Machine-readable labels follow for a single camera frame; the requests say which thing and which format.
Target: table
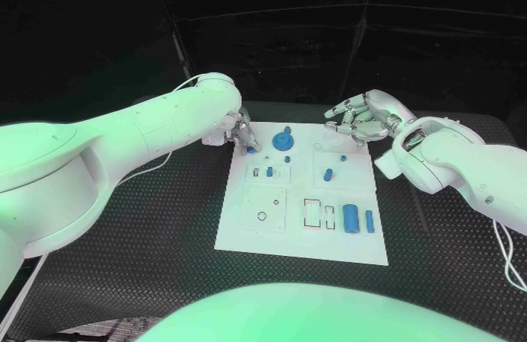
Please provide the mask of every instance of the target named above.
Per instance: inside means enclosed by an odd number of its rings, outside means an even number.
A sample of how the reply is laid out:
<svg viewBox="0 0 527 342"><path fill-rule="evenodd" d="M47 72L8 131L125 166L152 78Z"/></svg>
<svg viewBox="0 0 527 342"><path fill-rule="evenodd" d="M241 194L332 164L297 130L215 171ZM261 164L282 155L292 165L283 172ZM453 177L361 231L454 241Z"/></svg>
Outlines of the table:
<svg viewBox="0 0 527 342"><path fill-rule="evenodd" d="M323 123L326 106L244 102L254 121ZM447 116L487 143L513 144L503 123ZM369 144L375 158L390 139ZM214 250L231 144L178 149L166 165L128 181L90 230L44 262L8 337L37 337L130 316L164 317L189 302L256 283L342 286L411 302L508 340L527 340L527 295L506 283L492 223L450 188L418 192L375 170L390 266ZM145 167L156 165L155 159ZM527 241L512 233L527 274Z"/></svg>

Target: dark wall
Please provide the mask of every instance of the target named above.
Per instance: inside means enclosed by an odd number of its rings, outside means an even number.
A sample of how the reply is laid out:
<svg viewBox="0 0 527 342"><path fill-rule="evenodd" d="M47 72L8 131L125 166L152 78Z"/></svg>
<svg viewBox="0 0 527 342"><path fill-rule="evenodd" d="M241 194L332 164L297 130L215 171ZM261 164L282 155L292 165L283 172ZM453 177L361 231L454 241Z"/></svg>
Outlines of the dark wall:
<svg viewBox="0 0 527 342"><path fill-rule="evenodd" d="M505 119L527 90L523 0L169 0L195 72L244 98L332 104L368 89L414 110Z"/></svg>
<svg viewBox="0 0 527 342"><path fill-rule="evenodd" d="M71 122L184 79L161 0L1 0L0 124Z"/></svg>

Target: small blue piece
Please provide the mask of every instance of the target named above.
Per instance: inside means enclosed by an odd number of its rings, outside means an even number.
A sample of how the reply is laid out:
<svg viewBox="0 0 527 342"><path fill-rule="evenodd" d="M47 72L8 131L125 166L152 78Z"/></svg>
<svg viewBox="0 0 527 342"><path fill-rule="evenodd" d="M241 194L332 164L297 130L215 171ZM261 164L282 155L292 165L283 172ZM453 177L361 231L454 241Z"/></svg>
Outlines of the small blue piece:
<svg viewBox="0 0 527 342"><path fill-rule="evenodd" d="M286 126L282 133L271 138L271 146L280 150L289 150L293 147L293 137L290 136L290 128Z"/></svg>
<svg viewBox="0 0 527 342"><path fill-rule="evenodd" d="M331 181L331 176L332 176L332 169L326 168L325 170L325 174L323 174L323 181L329 182Z"/></svg>
<svg viewBox="0 0 527 342"><path fill-rule="evenodd" d="M374 233L375 229L372 228L372 214L371 210L365 210L365 228L368 233Z"/></svg>
<svg viewBox="0 0 527 342"><path fill-rule="evenodd" d="M348 204L342 206L343 212L343 231L346 233L358 233L358 209L356 205Z"/></svg>

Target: cable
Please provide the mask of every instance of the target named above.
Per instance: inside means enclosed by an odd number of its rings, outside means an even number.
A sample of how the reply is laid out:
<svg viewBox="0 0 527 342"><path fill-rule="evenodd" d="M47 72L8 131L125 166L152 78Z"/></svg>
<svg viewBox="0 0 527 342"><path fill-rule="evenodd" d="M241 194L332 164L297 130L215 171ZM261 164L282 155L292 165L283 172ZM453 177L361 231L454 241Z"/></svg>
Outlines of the cable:
<svg viewBox="0 0 527 342"><path fill-rule="evenodd" d="M513 253L513 243L512 243L512 238L511 238L511 234L508 233L508 230L505 228L505 226L499 223L500 229L505 232L505 236L506 236L506 241L509 244L509 249L508 249L508 254L505 251L505 245L502 244L502 240L500 240L500 236L499 236L499 231L496 230L496 221L492 220L492 226L493 226L493 233L496 235L496 242L499 243L499 249L500 249L500 254L502 257L505 258L505 277L506 277L506 281L509 282L509 284L519 289L522 292L527 292L527 285L523 284L523 279L521 278L518 272L515 271L515 268L512 266L512 253ZM513 273L513 276L516 278L516 280L519 281L518 285L512 280L511 280L511 275L509 275L509 270Z"/></svg>
<svg viewBox="0 0 527 342"><path fill-rule="evenodd" d="M172 90L172 92L175 92L175 90L178 90L188 82L191 82L195 78L198 78L198 77L201 77L204 74L198 74L198 75L194 75L189 79L187 79L176 87L175 87L175 89ZM159 165L156 165L155 167L152 167L152 168L149 168L149 169L145 169L143 171L140 171L140 172L136 172L136 173L133 173L129 177L126 177L123 180L120 180L120 182L117 183L117 185L119 184L123 184L128 180L130 180L135 176L138 176L139 174L143 174L143 173L146 173L146 172L151 172L152 170L155 170L156 168L161 168L165 164L166 164L166 161L169 160L169 155L171 155L172 153L169 152L168 153L168 155L166 155L166 158L164 159L164 162L159 164Z"/></svg>

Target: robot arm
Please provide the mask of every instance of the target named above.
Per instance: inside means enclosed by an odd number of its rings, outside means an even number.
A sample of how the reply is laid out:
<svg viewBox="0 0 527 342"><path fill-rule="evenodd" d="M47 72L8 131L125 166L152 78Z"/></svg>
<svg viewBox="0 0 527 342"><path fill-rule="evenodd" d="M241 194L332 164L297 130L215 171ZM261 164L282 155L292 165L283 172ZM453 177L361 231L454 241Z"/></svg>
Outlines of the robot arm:
<svg viewBox="0 0 527 342"><path fill-rule="evenodd" d="M515 231L527 234L527 152L508 145L486 145L459 122L420 119L384 92L351 97L325 112L343 112L341 125L326 129L351 135L356 144L394 138L391 149L375 160L387 178L405 176L417 189L436 193L451 186L469 206Z"/></svg>
<svg viewBox="0 0 527 342"><path fill-rule="evenodd" d="M132 169L211 136L259 150L240 105L233 80L210 73L195 87L87 121L0 127L0 295L22 258L89 229Z"/></svg>

